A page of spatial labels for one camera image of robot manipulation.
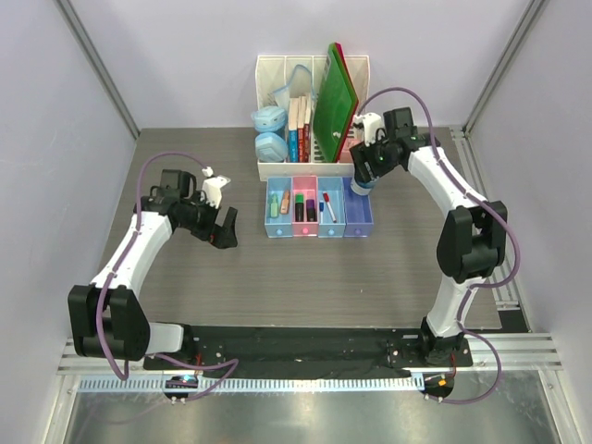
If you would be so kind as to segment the blue washi tape roll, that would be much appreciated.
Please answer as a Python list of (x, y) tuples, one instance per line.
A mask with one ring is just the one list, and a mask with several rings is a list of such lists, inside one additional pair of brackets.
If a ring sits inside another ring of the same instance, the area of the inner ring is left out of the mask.
[(351, 191), (360, 196), (369, 195), (375, 186), (373, 181), (362, 183), (356, 179), (351, 180)]

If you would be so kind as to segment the purple black highlighter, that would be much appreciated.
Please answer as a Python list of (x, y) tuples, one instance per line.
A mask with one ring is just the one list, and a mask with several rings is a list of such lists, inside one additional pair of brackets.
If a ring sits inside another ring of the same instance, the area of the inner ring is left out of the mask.
[(306, 212), (306, 221), (307, 222), (316, 222), (316, 205), (314, 199), (307, 199), (305, 203), (305, 212)]

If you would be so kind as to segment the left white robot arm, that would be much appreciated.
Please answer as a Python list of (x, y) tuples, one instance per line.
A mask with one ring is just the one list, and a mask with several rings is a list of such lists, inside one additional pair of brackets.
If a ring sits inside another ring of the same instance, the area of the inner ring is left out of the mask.
[(128, 231), (105, 267), (68, 295), (68, 311), (76, 353), (115, 360), (140, 361), (163, 353), (178, 369), (190, 367), (197, 356), (188, 327), (148, 321), (139, 302), (142, 284), (154, 259), (181, 228), (217, 249), (235, 248), (238, 211), (230, 207), (222, 224), (216, 222), (229, 178), (203, 170), (203, 182), (182, 170), (165, 169), (158, 185), (133, 209)]

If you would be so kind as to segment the pink drawer bin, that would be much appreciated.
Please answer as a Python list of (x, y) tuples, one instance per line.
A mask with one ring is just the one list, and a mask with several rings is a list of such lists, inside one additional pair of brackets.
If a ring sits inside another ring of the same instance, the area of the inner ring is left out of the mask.
[[(294, 237), (315, 237), (318, 234), (318, 199), (317, 199), (317, 177), (315, 176), (297, 176), (291, 179), (291, 198), (292, 198), (292, 233)], [(316, 205), (316, 222), (306, 221), (306, 212), (304, 207), (304, 221), (296, 222), (294, 218), (295, 194), (304, 195), (304, 203), (307, 199), (314, 199)]]

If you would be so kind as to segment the red capped white pen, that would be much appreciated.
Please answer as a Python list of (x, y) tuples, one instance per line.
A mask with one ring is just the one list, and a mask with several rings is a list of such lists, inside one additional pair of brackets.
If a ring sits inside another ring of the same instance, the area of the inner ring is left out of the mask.
[(324, 206), (329, 212), (331, 221), (333, 223), (337, 223), (338, 219), (336, 217), (336, 214), (335, 214), (332, 204), (330, 202), (329, 194), (326, 191), (323, 192), (323, 199), (324, 199)]

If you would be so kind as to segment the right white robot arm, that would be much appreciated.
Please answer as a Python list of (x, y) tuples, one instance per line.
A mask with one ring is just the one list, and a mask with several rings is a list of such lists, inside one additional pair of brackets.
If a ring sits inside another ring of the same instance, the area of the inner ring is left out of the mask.
[(436, 250), (442, 279), (416, 349), (422, 363), (448, 365), (462, 347), (465, 308), (505, 259), (507, 208), (470, 187), (433, 134), (419, 133), (410, 108), (357, 115), (352, 126), (361, 139), (350, 149), (354, 193), (369, 194), (380, 179), (402, 167), (424, 186), (444, 216)]

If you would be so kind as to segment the light green mini highlighter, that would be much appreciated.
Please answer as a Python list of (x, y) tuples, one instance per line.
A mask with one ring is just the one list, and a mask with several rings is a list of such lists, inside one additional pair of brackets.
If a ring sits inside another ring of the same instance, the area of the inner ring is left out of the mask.
[(271, 195), (269, 216), (277, 218), (279, 216), (279, 199), (276, 194)]

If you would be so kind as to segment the orange mini highlighter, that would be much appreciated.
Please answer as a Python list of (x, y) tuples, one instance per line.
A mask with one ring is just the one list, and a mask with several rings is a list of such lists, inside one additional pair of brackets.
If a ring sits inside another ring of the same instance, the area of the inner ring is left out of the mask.
[(290, 191), (285, 190), (282, 194), (282, 199), (280, 202), (280, 213), (282, 215), (287, 215), (290, 211)]

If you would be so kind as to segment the green black highlighter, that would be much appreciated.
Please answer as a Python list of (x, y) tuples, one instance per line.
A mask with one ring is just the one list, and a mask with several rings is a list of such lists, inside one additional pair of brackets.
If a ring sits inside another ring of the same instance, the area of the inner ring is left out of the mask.
[(304, 207), (304, 195), (302, 193), (296, 193), (294, 204), (294, 218), (296, 222), (304, 221)]

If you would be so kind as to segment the purple drawer bin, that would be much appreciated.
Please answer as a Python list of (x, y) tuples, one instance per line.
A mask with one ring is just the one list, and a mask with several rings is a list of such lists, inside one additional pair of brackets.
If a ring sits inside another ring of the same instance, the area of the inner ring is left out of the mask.
[(345, 211), (344, 238), (367, 238), (374, 229), (374, 218), (368, 195), (358, 195), (352, 191), (351, 178), (343, 178), (343, 198)]

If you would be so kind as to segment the blue drawer bin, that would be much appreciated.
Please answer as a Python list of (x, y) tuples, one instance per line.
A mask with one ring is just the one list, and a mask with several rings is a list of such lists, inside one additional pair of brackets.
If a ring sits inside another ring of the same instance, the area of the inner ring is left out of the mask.
[[(290, 211), (287, 215), (282, 215), (280, 213), (280, 202), (285, 190), (290, 191)], [(272, 194), (276, 194), (279, 199), (279, 216), (277, 218), (269, 216)], [(265, 232), (269, 238), (290, 238), (292, 236), (291, 178), (269, 178), (266, 182)]]
[(318, 237), (327, 239), (342, 238), (346, 227), (342, 178), (318, 177), (317, 188), (318, 202), (324, 201), (323, 192), (326, 191), (329, 194), (330, 202), (338, 219), (337, 223), (333, 223), (328, 210), (325, 208), (323, 223), (319, 224)]

